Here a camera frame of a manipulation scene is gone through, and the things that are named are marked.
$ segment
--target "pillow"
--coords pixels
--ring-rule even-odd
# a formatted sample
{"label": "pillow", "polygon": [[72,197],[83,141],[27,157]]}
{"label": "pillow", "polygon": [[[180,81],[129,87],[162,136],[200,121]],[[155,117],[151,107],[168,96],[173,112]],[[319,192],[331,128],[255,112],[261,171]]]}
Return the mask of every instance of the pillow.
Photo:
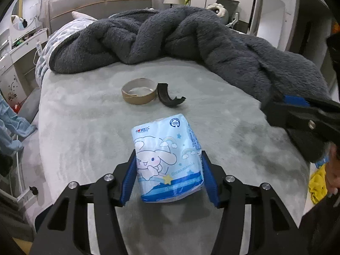
{"label": "pillow", "polygon": [[87,15],[87,14],[81,13],[81,12],[77,12],[77,11],[72,11],[72,17],[73,17],[73,19],[86,18],[86,19],[97,21],[96,18],[93,18],[90,15]]}

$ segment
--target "wall socket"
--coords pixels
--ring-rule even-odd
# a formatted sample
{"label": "wall socket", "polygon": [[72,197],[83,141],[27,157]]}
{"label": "wall socket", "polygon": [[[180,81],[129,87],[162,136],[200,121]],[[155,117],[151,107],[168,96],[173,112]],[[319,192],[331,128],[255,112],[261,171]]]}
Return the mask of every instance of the wall socket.
{"label": "wall socket", "polygon": [[43,47],[41,46],[40,41],[37,42],[36,47],[37,47],[38,56],[40,56],[43,53]]}

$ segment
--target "fuzzy dark gray blanket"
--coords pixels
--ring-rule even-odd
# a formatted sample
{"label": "fuzzy dark gray blanket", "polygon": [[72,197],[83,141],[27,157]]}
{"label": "fuzzy dark gray blanket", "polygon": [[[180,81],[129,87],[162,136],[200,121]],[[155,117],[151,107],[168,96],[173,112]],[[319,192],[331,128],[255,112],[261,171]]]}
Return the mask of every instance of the fuzzy dark gray blanket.
{"label": "fuzzy dark gray blanket", "polygon": [[[210,10],[188,6],[131,10],[98,20],[64,40],[52,52],[49,66],[71,74],[164,55],[201,62],[259,101],[272,85],[284,94],[329,98],[326,82],[311,61],[230,30]],[[323,143],[312,134],[289,134],[307,160],[321,156]],[[317,150],[312,157],[311,150]]]}

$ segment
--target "brand logo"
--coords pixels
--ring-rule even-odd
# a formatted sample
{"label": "brand logo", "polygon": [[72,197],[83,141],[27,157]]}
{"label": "brand logo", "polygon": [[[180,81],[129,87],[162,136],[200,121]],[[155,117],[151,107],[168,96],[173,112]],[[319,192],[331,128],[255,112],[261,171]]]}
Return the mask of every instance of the brand logo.
{"label": "brand logo", "polygon": [[139,128],[136,130],[137,133],[143,133],[143,132],[147,132],[150,128],[147,126],[145,128]]}
{"label": "brand logo", "polygon": [[180,126],[180,120],[178,118],[173,118],[171,119],[170,121],[170,126],[173,126],[174,128],[175,127],[179,127]]}

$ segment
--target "bed sheet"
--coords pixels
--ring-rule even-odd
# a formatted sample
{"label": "bed sheet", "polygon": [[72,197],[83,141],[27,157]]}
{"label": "bed sheet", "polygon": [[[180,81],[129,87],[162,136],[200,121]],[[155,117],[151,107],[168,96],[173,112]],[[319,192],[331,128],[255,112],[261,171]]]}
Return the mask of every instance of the bed sheet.
{"label": "bed sheet", "polygon": [[[131,105],[121,96],[129,80],[147,77],[169,84],[171,97],[185,96],[177,108],[158,99]],[[212,163],[243,183],[270,183],[293,219],[302,217],[309,166],[286,132],[270,127],[259,102],[205,67],[162,58],[137,65],[115,63],[73,75],[47,71],[42,82],[39,117],[40,154],[52,200],[70,181],[95,182],[126,162],[134,144],[132,127],[182,113]],[[244,235],[249,237],[247,217]],[[135,183],[130,201],[117,208],[129,254],[210,254],[222,210],[206,191],[167,204],[147,204]],[[95,224],[89,212],[91,251],[98,254]],[[248,242],[242,242],[241,254]]]}

